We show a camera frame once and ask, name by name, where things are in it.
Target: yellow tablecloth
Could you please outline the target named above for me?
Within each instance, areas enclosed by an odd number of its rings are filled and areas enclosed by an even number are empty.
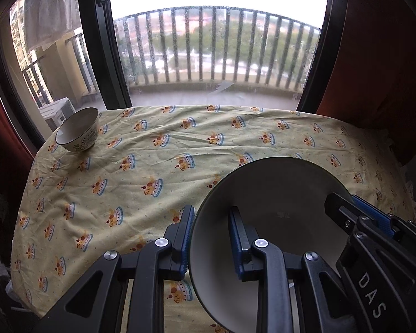
[[[384,212],[416,220],[382,132],[307,113],[218,105],[105,111],[100,124],[98,140],[82,154],[56,145],[53,134],[27,181],[11,277],[39,316],[105,251],[135,251],[163,236],[185,204],[197,209],[220,179],[252,160],[307,159]],[[165,284],[164,305],[167,332],[224,331],[189,276]]]

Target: floral patterned bowl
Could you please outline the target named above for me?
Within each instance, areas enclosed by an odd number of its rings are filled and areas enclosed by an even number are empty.
[[[93,107],[79,110],[63,122],[55,135],[55,142],[73,153],[92,147],[99,129],[98,110]]]

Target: window frame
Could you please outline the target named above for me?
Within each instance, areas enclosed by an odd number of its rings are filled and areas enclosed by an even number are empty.
[[[39,129],[33,123],[12,82],[8,66],[5,63],[0,41],[0,100],[19,139],[28,151],[35,156],[45,143]]]
[[[132,107],[123,75],[110,0],[78,0],[83,38],[107,110]]]
[[[348,0],[327,0],[318,45],[297,111],[315,114],[325,94],[341,45]]]

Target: balcony railing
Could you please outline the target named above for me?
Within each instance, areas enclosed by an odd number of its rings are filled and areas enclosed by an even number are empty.
[[[264,84],[302,92],[320,29],[264,11],[183,6],[114,20],[128,85]]]
[[[33,100],[37,103],[38,107],[42,107],[45,104],[49,104],[48,94],[40,83],[39,75],[36,72],[36,68],[42,73],[39,65],[39,60],[33,61],[30,65],[22,70],[22,75],[26,80],[29,91],[33,97]]]

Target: metal railing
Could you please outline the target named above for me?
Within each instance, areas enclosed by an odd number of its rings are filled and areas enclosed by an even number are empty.
[[[96,78],[94,76],[93,69],[91,67],[90,58],[88,56],[88,51],[85,45],[85,40],[83,39],[83,33],[78,33],[73,37],[65,40],[65,44],[71,42],[72,48],[74,50],[74,55],[80,69],[80,73],[83,77],[83,81],[87,86],[89,94],[99,93],[98,85]]]
[[[198,78],[292,91],[303,89],[320,34],[288,17],[225,6],[141,12],[114,20],[114,29],[128,84]]]

